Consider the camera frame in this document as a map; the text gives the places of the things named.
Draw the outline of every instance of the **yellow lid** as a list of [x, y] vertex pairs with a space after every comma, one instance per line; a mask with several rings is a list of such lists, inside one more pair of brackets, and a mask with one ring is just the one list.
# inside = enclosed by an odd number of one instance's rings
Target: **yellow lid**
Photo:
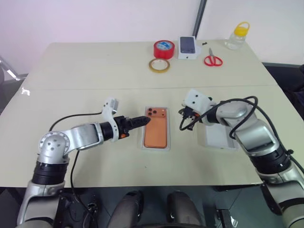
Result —
[[[248, 24], [248, 28], [240, 26], [242, 24]], [[236, 34], [237, 36], [240, 36], [240, 37], [244, 37], [245, 35], [247, 35], [249, 28], [250, 28], [249, 23], [246, 21], [243, 21], [237, 25], [236, 29], [234, 30], [234, 34]]]

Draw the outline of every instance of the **white table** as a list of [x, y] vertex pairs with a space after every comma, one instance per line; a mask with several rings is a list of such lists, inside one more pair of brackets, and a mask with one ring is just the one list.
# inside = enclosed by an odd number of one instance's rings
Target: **white table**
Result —
[[[25, 187], [31, 179], [38, 142], [50, 125], [62, 116], [98, 112], [106, 97], [120, 100], [118, 113], [135, 117], [146, 105], [167, 106], [170, 110], [171, 149], [167, 152], [141, 150], [142, 131], [115, 143], [83, 151], [75, 168], [75, 186], [151, 185], [233, 185], [260, 183], [249, 158], [241, 150], [206, 149], [198, 144], [198, 134], [181, 132], [177, 111], [189, 88], [109, 89], [109, 90], [31, 90], [30, 96], [14, 96], [0, 117], [0, 185]], [[270, 86], [199, 87], [215, 101], [256, 95], [259, 105], [273, 120], [282, 141], [304, 163], [302, 141], [304, 123], [280, 88]], [[55, 130], [87, 122], [102, 122], [100, 116], [74, 117], [59, 123]], [[73, 162], [75, 153], [71, 153]], [[68, 176], [72, 165], [68, 167]]]
[[[214, 86], [276, 85], [248, 44], [238, 51], [223, 40], [207, 40], [197, 60], [178, 60], [177, 48], [168, 72], [148, 68], [154, 58], [153, 42], [54, 43], [41, 57], [24, 82], [26, 89], [143, 89]], [[203, 59], [213, 53], [221, 67], [209, 67]]]

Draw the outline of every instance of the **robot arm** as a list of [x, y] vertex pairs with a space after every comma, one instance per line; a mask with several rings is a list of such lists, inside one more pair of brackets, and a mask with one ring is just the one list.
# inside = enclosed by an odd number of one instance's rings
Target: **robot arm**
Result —
[[272, 129], [257, 119], [253, 103], [231, 99], [216, 104], [192, 89], [183, 106], [181, 130], [192, 129], [191, 123], [182, 127], [187, 118], [194, 118], [193, 123], [200, 120], [205, 125], [230, 126], [234, 133], [230, 137], [240, 144], [264, 183], [262, 192], [268, 206], [274, 213], [283, 215], [287, 228], [304, 227], [304, 179]]
[[59, 193], [65, 185], [65, 174], [69, 163], [68, 154], [73, 150], [86, 150], [117, 141], [129, 136], [129, 130], [146, 125], [149, 117], [129, 119], [113, 118], [118, 101], [108, 98], [103, 107], [104, 123], [87, 123], [66, 131], [50, 131], [39, 142], [39, 154], [32, 180], [29, 181], [20, 207], [18, 228], [48, 228], [54, 220]]

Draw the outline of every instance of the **orange smartphone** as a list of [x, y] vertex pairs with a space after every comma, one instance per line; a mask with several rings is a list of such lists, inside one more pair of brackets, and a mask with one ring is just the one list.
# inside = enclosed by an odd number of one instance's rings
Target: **orange smartphone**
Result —
[[166, 148], [168, 145], [167, 109], [149, 107], [145, 115], [151, 120], [145, 126], [143, 145], [150, 148]]

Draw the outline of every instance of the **white wall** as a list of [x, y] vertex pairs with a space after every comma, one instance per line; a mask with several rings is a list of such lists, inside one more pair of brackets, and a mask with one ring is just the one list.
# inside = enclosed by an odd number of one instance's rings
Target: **white wall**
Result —
[[304, 64], [304, 0], [207, 0], [198, 38], [228, 38], [242, 21], [261, 61]]
[[176, 40], [200, 0], [0, 0], [0, 55], [28, 73], [52, 42]]

